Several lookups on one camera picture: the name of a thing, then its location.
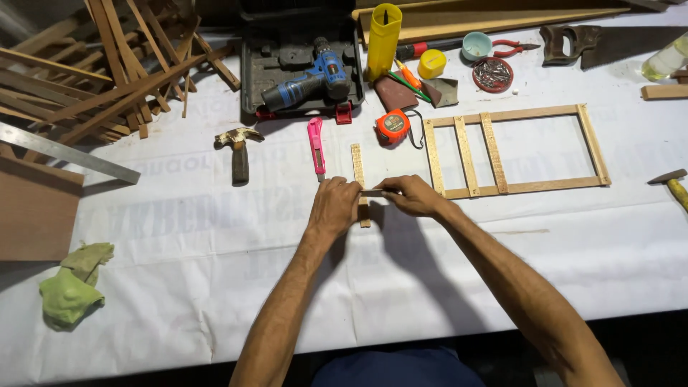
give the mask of hammer handle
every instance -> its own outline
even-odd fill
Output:
[[[669,186],[669,190],[678,200],[678,202],[683,206],[683,208],[686,211],[688,211],[688,192],[686,192],[686,189],[683,188],[681,183],[679,183],[676,179],[671,179],[667,181],[667,185]]]
[[[232,152],[232,183],[248,182],[248,152],[246,143],[239,141],[233,146]]]

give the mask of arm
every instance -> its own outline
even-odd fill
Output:
[[[566,298],[459,206],[417,175],[387,178],[376,188],[395,191],[384,195],[401,211],[431,216],[444,226],[499,305],[567,386],[623,386],[602,346]]]
[[[248,332],[230,387],[281,386],[294,355],[315,275],[332,243],[356,221],[361,186],[325,179],[297,252]]]

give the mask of plastic bottle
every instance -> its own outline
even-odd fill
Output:
[[[650,81],[666,78],[688,65],[688,32],[643,63],[641,74]]]
[[[388,20],[386,25],[385,11]],[[373,10],[368,38],[368,62],[365,66],[365,76],[369,82],[391,70],[401,31],[401,16],[401,10],[394,4],[383,3]]]

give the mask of hammer head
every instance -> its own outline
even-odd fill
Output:
[[[657,184],[659,182],[667,182],[671,179],[677,179],[677,178],[682,178],[683,176],[688,175],[688,172],[686,172],[685,169],[678,169],[673,172],[669,172],[668,174],[663,174],[662,176],[657,176],[654,179],[650,180],[647,182],[647,184]]]
[[[215,136],[215,141],[219,143],[220,146],[224,146],[227,143],[236,144],[242,141],[246,141],[247,138],[259,142],[265,140],[265,137],[263,137],[263,135],[259,132],[256,132],[255,130],[249,127],[240,127],[237,129],[230,130],[229,132],[225,132],[223,134],[218,134],[217,136]]]

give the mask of hand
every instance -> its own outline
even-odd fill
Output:
[[[308,229],[333,242],[358,219],[358,199],[363,188],[357,182],[346,183],[337,176],[320,183],[310,211]]]
[[[435,216],[447,202],[418,175],[386,178],[375,188],[384,189],[383,196],[410,216]]]

